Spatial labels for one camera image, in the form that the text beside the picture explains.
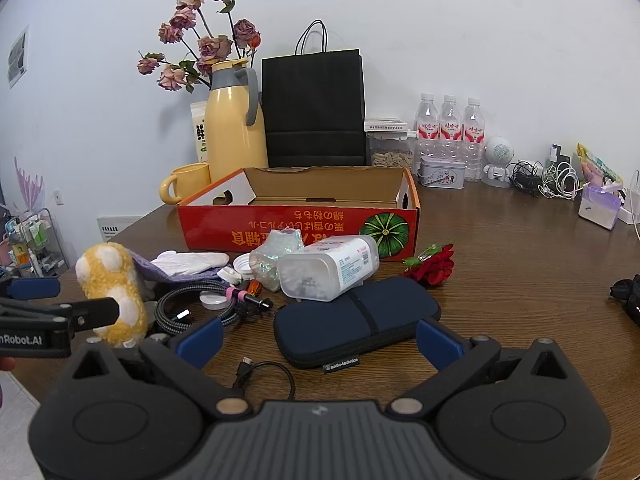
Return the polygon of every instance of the white glove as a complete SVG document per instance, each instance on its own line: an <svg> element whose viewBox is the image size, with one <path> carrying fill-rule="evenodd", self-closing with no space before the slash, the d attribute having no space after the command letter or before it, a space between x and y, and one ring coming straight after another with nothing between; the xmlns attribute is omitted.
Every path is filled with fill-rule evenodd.
<svg viewBox="0 0 640 480"><path fill-rule="evenodd" d="M229 256L225 253L177 253L165 251L158 254L151 261L156 267L164 270L168 276L177 274L189 275L203 272L212 267L224 267L229 263Z"/></svg>

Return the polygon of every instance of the tile floor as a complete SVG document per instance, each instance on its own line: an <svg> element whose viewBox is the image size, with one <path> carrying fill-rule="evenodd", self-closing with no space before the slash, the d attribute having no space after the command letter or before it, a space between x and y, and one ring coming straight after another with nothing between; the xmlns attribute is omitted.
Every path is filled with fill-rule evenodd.
<svg viewBox="0 0 640 480"><path fill-rule="evenodd" d="M27 430L38 401L7 372L0 372L0 478L42 480L27 444Z"/></svg>

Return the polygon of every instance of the pumpkin picture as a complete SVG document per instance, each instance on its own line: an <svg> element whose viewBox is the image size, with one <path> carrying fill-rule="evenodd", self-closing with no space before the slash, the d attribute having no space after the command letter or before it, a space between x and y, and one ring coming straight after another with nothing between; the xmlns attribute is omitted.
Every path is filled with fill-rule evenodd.
<svg viewBox="0 0 640 480"><path fill-rule="evenodd" d="M391 212L367 218L360 228L361 235L371 236L378 244L380 259L396 256L409 241L409 224Z"/></svg>

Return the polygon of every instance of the stuffed animal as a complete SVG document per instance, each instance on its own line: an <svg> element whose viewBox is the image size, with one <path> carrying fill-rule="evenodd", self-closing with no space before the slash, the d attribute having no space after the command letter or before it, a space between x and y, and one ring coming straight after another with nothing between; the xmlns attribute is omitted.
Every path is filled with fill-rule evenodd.
<svg viewBox="0 0 640 480"><path fill-rule="evenodd" d="M138 292L133 260L120 244L97 244L76 263L76 278L89 300L111 297L120 305L120 317L111 326L94 329L109 346L131 348L146 334L146 311Z"/></svg>

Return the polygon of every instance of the cardboard box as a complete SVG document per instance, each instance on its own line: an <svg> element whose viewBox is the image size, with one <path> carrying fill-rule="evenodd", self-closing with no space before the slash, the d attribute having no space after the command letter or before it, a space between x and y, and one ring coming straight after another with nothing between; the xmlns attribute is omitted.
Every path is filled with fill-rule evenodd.
<svg viewBox="0 0 640 480"><path fill-rule="evenodd" d="M300 229L306 245L370 234L380 259L413 256L420 203L404 168L245 168L177 206L192 250L249 252L272 229Z"/></svg>

